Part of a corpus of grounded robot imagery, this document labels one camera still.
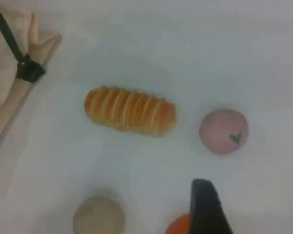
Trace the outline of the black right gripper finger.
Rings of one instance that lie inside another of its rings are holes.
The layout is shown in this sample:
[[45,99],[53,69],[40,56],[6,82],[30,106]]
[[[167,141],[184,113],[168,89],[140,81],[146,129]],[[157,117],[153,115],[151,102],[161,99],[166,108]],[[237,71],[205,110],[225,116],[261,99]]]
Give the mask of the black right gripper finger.
[[192,181],[189,214],[191,234],[233,234],[218,192],[209,180]]

